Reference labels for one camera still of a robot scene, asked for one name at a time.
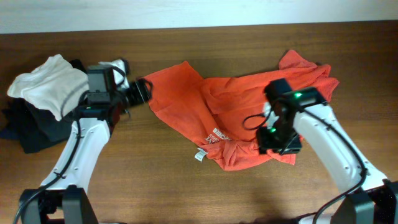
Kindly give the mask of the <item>orange t-shirt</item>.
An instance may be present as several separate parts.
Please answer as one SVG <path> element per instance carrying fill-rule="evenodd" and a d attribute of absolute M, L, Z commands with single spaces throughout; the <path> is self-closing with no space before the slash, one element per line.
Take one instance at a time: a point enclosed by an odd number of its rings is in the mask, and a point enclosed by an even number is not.
<path fill-rule="evenodd" d="M 153 84 L 149 106 L 174 130 L 206 151 L 223 170 L 243 170 L 271 159 L 293 165 L 296 156 L 260 154 L 253 127 L 261 123 L 264 88 L 284 78 L 294 89 L 314 86 L 331 100 L 339 81 L 329 65 L 316 65 L 289 50 L 278 70 L 238 78 L 203 78 L 183 62 L 146 76 Z"/>

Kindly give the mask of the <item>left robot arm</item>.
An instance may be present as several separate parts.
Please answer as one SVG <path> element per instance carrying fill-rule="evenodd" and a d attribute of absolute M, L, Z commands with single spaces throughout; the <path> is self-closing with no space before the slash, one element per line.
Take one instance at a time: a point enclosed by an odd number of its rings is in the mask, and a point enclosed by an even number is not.
<path fill-rule="evenodd" d="M 87 196 L 98 157 L 108 143 L 120 115 L 148 103 L 154 86 L 145 78 L 121 88 L 112 65 L 88 70 L 88 90 L 78 100 L 72 130 L 55 167 L 37 189 L 26 189 L 19 199 L 14 223 L 97 223 Z"/>

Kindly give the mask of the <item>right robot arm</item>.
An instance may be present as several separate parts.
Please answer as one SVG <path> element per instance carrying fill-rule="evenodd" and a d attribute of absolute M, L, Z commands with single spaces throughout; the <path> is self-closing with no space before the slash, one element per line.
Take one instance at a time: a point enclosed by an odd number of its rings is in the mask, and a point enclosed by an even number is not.
<path fill-rule="evenodd" d="M 303 137 L 336 184 L 339 195 L 290 223 L 397 223 L 397 182 L 363 155 L 315 87 L 293 90 L 287 80 L 264 89 L 265 122 L 256 130 L 260 154 L 295 155 Z"/>

